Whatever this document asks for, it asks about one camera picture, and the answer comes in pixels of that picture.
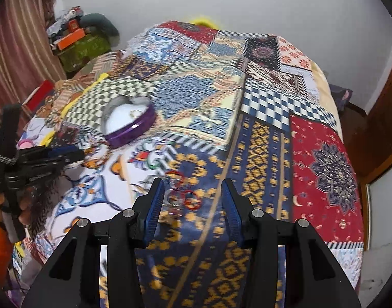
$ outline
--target yellow plush toy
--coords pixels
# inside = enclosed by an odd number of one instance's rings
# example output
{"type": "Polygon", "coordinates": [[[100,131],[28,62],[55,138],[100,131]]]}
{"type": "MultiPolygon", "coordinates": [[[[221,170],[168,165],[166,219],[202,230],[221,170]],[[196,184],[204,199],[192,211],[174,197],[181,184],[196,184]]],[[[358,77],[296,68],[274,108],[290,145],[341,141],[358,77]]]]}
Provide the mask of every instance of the yellow plush toy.
{"type": "Polygon", "coordinates": [[[189,21],[189,23],[205,26],[206,28],[219,30],[219,27],[216,24],[214,24],[211,20],[204,17],[195,18],[194,20],[189,21]]]}

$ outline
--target red floral fabric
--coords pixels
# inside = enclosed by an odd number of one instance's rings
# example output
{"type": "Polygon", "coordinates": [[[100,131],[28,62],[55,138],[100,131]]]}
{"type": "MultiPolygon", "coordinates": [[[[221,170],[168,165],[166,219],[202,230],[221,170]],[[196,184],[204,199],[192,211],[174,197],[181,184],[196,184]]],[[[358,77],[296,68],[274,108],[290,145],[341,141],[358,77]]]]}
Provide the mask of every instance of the red floral fabric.
{"type": "Polygon", "coordinates": [[[328,126],[292,115],[293,221],[306,218],[325,242],[362,242],[356,176],[328,126]]]}
{"type": "Polygon", "coordinates": [[[158,28],[169,28],[175,30],[204,44],[209,44],[217,34],[217,30],[211,28],[177,21],[169,21],[160,24],[158,28]]]}

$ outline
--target striped curtain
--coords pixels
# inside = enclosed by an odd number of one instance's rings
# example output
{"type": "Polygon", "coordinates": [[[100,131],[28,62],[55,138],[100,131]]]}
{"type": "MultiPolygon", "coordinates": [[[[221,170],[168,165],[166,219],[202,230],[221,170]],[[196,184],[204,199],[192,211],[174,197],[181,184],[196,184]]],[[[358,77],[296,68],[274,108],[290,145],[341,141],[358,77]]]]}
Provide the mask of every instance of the striped curtain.
{"type": "MultiPolygon", "coordinates": [[[[66,79],[52,54],[46,27],[55,0],[4,0],[0,4],[0,122],[6,104],[22,103],[44,80],[66,79]]],[[[30,118],[24,112],[22,128],[30,118]]]]}

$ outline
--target bed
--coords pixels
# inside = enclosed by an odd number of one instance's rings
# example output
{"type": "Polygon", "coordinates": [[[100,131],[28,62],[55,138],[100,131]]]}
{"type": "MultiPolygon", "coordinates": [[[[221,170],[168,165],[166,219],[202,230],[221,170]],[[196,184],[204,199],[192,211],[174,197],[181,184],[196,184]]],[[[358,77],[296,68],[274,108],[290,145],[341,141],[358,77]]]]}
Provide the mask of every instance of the bed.
{"type": "MultiPolygon", "coordinates": [[[[356,287],[363,221],[337,109],[320,68],[284,38],[170,21],[55,89],[19,144],[73,144],[86,159],[32,209],[25,246],[41,263],[78,219],[107,220],[155,177],[168,189],[180,173],[201,204],[178,216],[164,205],[154,240],[136,251],[146,307],[238,306],[250,251],[228,242],[219,188],[226,177],[276,219],[308,219],[356,287]],[[119,94],[149,96],[157,118],[146,134],[110,150],[101,113],[119,94]]],[[[284,260],[281,246],[277,307],[284,260]]],[[[106,247],[100,270],[108,307],[106,247]]]]}

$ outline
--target blue checkered pattern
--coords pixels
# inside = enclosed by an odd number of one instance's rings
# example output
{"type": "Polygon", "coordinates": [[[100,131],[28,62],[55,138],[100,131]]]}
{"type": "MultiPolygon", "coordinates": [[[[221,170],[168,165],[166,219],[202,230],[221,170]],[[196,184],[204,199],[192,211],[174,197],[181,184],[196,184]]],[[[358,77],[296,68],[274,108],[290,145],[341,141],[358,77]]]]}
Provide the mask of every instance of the blue checkered pattern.
{"type": "Polygon", "coordinates": [[[289,132],[290,113],[327,124],[337,132],[334,116],[321,106],[288,95],[251,79],[246,80],[241,111],[289,132]]]}

